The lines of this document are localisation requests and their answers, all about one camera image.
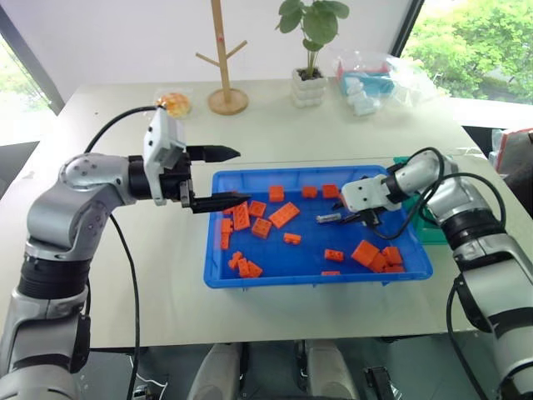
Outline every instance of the blue plastic tray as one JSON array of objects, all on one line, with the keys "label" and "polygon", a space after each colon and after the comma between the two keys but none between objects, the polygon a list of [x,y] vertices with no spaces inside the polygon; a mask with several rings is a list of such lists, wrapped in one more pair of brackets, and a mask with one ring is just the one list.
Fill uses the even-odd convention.
[{"label": "blue plastic tray", "polygon": [[[281,229],[272,226],[268,239],[252,235],[250,228],[234,232],[230,239],[229,250],[220,249],[221,212],[212,212],[209,218],[206,265],[204,281],[211,288],[248,288],[253,286],[295,285],[318,283],[342,283],[427,279],[433,273],[431,263],[422,247],[414,228],[407,230],[393,241],[380,239],[368,228],[358,222],[339,225],[334,222],[316,223],[316,215],[332,213],[335,199],[324,199],[321,185],[335,183],[339,188],[345,183],[387,174],[380,166],[319,167],[297,169],[264,169],[251,171],[218,172],[213,177],[212,192],[238,191],[252,195],[252,200],[266,203],[264,218],[275,212],[286,202],[293,202],[300,208],[300,214]],[[268,188],[282,185],[285,188],[285,202],[268,202]],[[315,186],[319,190],[314,199],[303,198],[301,188]],[[382,233],[395,232],[405,221],[406,212],[384,212],[381,215]],[[296,233],[302,236],[301,244],[289,245],[283,242],[283,233]],[[399,247],[404,259],[404,273],[373,273],[350,256],[359,242],[366,239],[380,249],[393,245]],[[330,248],[344,252],[344,262],[324,259],[324,249]],[[241,251],[244,257],[252,260],[263,269],[260,278],[242,279],[238,272],[232,271],[227,262],[232,254]],[[321,276],[322,271],[337,270],[338,276]]]}]

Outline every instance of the orange lego brick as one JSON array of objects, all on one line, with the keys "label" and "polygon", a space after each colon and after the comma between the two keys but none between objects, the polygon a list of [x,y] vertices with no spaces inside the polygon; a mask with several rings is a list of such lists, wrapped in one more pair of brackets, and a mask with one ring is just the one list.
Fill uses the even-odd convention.
[{"label": "orange lego brick", "polygon": [[385,267],[384,273],[404,273],[406,271],[405,268],[403,268],[400,264],[394,264],[394,265],[387,265]]},{"label": "orange lego brick", "polygon": [[259,278],[263,274],[262,268],[251,261],[248,261],[248,271],[250,278]]},{"label": "orange lego brick", "polygon": [[227,262],[227,265],[229,265],[231,269],[235,269],[235,268],[237,268],[237,264],[239,262],[239,259],[241,259],[241,258],[242,258],[242,253],[241,252],[234,252],[233,256],[232,256],[232,259]]},{"label": "orange lego brick", "polygon": [[389,246],[381,250],[381,254],[385,256],[385,260],[388,264],[403,264],[403,259],[400,255],[400,250],[398,247]]},{"label": "orange lego brick", "polygon": [[366,240],[361,240],[361,243],[359,243],[359,246],[351,254],[351,257],[365,267],[370,267],[371,262],[379,252],[379,248],[371,245]]},{"label": "orange lego brick", "polygon": [[387,266],[385,256],[381,254],[380,252],[376,254],[370,265],[368,265],[368,268],[370,268],[375,273],[383,273],[385,272],[385,268]]},{"label": "orange lego brick", "polygon": [[248,207],[248,213],[254,217],[261,218],[267,209],[267,205],[264,202],[257,202],[253,200]]},{"label": "orange lego brick", "polygon": [[222,219],[222,233],[232,233],[233,232],[233,221],[230,218]]},{"label": "orange lego brick", "polygon": [[283,242],[289,243],[289,244],[300,244],[301,243],[301,236],[295,235],[294,233],[284,233],[283,234]]},{"label": "orange lego brick", "polygon": [[249,278],[250,277],[250,268],[248,267],[248,261],[245,258],[241,258],[237,265],[239,266],[239,277]]},{"label": "orange lego brick", "polygon": [[253,224],[252,233],[260,238],[268,238],[268,233],[272,227],[272,222],[267,221],[266,219],[258,218]]},{"label": "orange lego brick", "polygon": [[270,203],[280,203],[285,200],[285,192],[283,186],[270,186],[268,189],[268,201]]},{"label": "orange lego brick", "polygon": [[304,186],[301,189],[301,196],[303,198],[315,198],[318,194],[318,191],[316,190],[316,187],[314,186]]},{"label": "orange lego brick", "polygon": [[248,203],[244,202],[233,209],[233,229],[241,231],[250,227],[250,216],[248,215]]},{"label": "orange lego brick", "polygon": [[324,198],[339,198],[339,189],[336,185],[322,185],[322,196]]},{"label": "orange lego brick", "polygon": [[344,253],[343,252],[338,252],[337,250],[331,250],[330,248],[327,248],[324,251],[324,258],[326,260],[337,261],[339,263],[342,263],[344,261]]},{"label": "orange lego brick", "polygon": [[220,240],[220,248],[222,250],[227,250],[230,248],[230,234],[229,233],[222,233],[222,238]]},{"label": "orange lego brick", "polygon": [[274,212],[268,219],[272,221],[276,228],[281,228],[283,225],[291,221],[296,215],[300,213],[297,206],[288,202]]}]

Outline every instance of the white table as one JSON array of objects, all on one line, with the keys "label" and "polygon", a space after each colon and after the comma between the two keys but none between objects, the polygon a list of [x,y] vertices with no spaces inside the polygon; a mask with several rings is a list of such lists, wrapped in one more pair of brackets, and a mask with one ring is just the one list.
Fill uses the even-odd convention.
[{"label": "white table", "polygon": [[[319,108],[295,109],[288,82],[236,82],[247,92],[249,108],[235,117],[208,111],[215,83],[187,85],[107,85],[82,87],[70,99],[57,129],[37,148],[0,201],[0,321],[17,285],[25,220],[33,199],[53,184],[64,160],[80,153],[110,118],[128,108],[152,103],[158,88],[193,89],[193,111],[186,121],[189,144],[225,144],[242,157],[192,168],[195,191],[208,195],[212,175],[222,169],[288,168],[353,164],[390,165],[391,157],[432,145],[453,154],[461,167],[489,178],[508,210],[508,230],[533,257],[533,222],[497,177],[475,144],[435,100],[405,112],[383,110],[353,117],[335,87]],[[150,117],[123,120],[95,151],[142,152]],[[491,204],[490,192],[481,187]],[[137,265],[141,295],[142,345],[172,345],[294,338],[345,338],[438,333],[446,329],[446,296],[457,268],[447,246],[426,248],[434,275],[426,281],[210,289],[203,282],[207,242],[206,214],[192,215],[179,205],[139,202],[116,210]],[[92,263],[92,347],[133,344],[132,284],[117,234],[109,227]],[[459,307],[458,330],[471,329]]]}]

